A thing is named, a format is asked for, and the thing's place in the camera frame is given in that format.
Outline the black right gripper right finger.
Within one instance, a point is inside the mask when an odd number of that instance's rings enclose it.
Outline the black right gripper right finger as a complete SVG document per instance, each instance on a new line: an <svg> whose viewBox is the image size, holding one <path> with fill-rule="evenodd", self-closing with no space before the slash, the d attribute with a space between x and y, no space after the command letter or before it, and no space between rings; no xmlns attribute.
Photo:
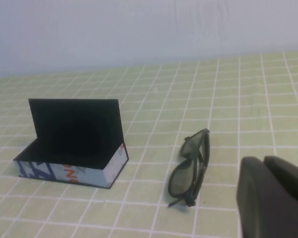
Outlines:
<svg viewBox="0 0 298 238"><path fill-rule="evenodd" d="M298 167L277 156L266 156L264 164L288 194L298 201Z"/></svg>

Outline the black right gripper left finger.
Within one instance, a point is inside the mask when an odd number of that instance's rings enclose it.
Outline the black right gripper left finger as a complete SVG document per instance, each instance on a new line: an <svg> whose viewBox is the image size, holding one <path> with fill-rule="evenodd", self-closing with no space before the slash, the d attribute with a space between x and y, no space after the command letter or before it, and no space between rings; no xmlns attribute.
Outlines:
<svg viewBox="0 0 298 238"><path fill-rule="evenodd" d="M298 238L298 201L264 160L242 158L236 201L244 238Z"/></svg>

